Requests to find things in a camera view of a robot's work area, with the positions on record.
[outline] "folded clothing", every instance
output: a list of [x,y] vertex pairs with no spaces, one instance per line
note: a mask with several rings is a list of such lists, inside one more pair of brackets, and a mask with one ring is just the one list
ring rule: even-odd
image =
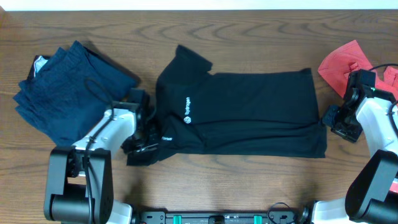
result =
[[[68,51],[54,56],[36,56],[27,80],[21,81],[14,97],[17,112],[45,133],[58,146],[70,146],[103,117],[107,107],[85,87],[85,79],[97,81],[121,100],[137,82],[75,41]],[[104,93],[91,82],[98,97]]]
[[[330,53],[318,68],[323,79],[341,96],[344,97],[349,74],[359,69],[369,70],[373,68],[366,58],[356,40],[353,40]],[[398,99],[398,83],[393,82],[397,70],[392,67],[384,72],[384,81],[380,80],[376,72],[375,87],[380,90],[391,92]]]
[[176,153],[325,156],[326,129],[310,69],[210,75],[211,66],[178,46],[156,85],[158,149],[130,154],[128,165],[149,165]]

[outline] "red cloth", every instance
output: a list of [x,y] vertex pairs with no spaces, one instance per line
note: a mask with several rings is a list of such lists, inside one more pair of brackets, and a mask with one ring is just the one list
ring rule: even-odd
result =
[[398,183],[393,182],[390,187],[390,191],[398,193]]
[[384,82],[398,89],[398,69],[388,66],[384,71]]
[[[369,70],[373,68],[366,58],[356,40],[345,44],[330,53],[318,68],[319,74],[327,83],[343,97],[347,87],[348,75],[359,69]],[[389,67],[384,75],[386,82],[380,80],[376,72],[375,87],[391,92],[398,99],[398,70]]]

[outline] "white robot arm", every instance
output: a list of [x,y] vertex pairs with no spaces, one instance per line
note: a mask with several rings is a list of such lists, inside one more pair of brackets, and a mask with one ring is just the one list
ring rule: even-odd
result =
[[[53,149],[45,192],[46,219],[65,223],[134,223],[133,208],[113,200],[111,158],[126,140],[140,142],[138,149],[145,151],[147,117],[152,112],[149,95],[131,89],[128,102],[113,102],[113,107],[104,112],[103,119],[84,138],[70,147]],[[89,160],[87,170],[85,154]],[[90,183],[68,183],[68,177],[77,176],[86,177]]]
[[[362,184],[359,184],[362,185],[364,191],[359,192],[355,197],[359,198],[359,201],[361,200],[360,197],[371,197],[370,203],[369,205],[366,204],[368,203],[366,200],[366,202],[362,202],[363,204],[352,203],[353,197],[316,202],[311,215],[313,224],[398,223],[398,215],[396,214],[398,207],[392,206],[390,202],[383,203],[387,200],[396,199],[396,194],[388,190],[393,182],[394,184],[397,183],[396,171],[394,174],[396,164],[394,163],[398,154],[398,137],[394,128],[396,128],[398,118],[393,115],[397,114],[398,109],[395,104],[393,105],[395,99],[392,94],[374,89],[374,80],[375,74],[373,72],[360,70],[352,73],[348,81],[344,105],[341,108],[331,106],[323,117],[323,122],[331,126],[334,133],[349,141],[355,142],[363,129],[372,158],[371,161],[378,161],[378,164],[373,165],[371,171],[367,173],[367,175],[375,175],[375,177],[370,176],[367,179],[368,182],[363,181]],[[393,161],[390,164],[384,164],[383,161],[377,160],[377,157],[383,154],[378,152],[379,150],[390,152],[387,156],[390,156],[389,159]],[[383,175],[383,169],[385,170],[385,177],[380,177],[382,182],[377,180],[377,168],[382,171],[380,172],[381,175]],[[356,182],[356,190],[358,190],[359,181],[356,180]],[[353,185],[354,183],[351,185],[351,191],[348,191],[347,196],[352,195],[352,192],[355,191]],[[358,208],[360,206],[366,207],[366,210],[357,209],[355,215],[350,214],[351,217],[347,211],[351,209],[352,212],[353,209],[349,208],[352,204]]]

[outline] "wood grain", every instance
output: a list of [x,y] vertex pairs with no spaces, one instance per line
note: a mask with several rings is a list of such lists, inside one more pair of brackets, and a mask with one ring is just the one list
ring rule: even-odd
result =
[[[140,76],[156,78],[183,44],[212,72],[283,72],[310,67],[320,114],[341,98],[317,73],[337,47],[358,40],[373,65],[398,58],[397,11],[10,12],[0,29],[0,222],[46,223],[43,201],[51,140],[14,110],[12,97],[35,55],[79,40]],[[115,198],[169,210],[265,210],[343,197],[369,160],[328,133],[326,159],[178,154],[149,167],[113,160]]]

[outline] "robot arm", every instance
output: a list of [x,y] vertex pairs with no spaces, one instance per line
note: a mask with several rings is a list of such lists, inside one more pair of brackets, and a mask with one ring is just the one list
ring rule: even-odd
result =
[[[130,224],[133,209],[113,200],[111,158],[127,139],[145,142],[148,128],[149,96],[143,90],[132,89],[128,102],[114,103],[112,120],[99,132],[89,148],[90,183],[93,197],[94,223]],[[70,147],[56,147],[49,159],[44,215],[46,219],[65,223],[87,223],[89,220],[88,192],[85,185],[68,183],[69,177],[85,176],[83,158],[90,136],[112,115],[104,112],[103,119],[83,139]],[[139,147],[145,150],[145,144]]]
[[375,77],[365,70],[350,74],[343,106],[330,106],[322,118],[332,132],[351,142],[363,130],[371,160],[345,198],[314,204],[313,224],[398,223],[398,196],[389,191],[398,173],[398,137],[392,126],[397,119],[389,110],[396,114],[397,107],[391,93],[374,88]]

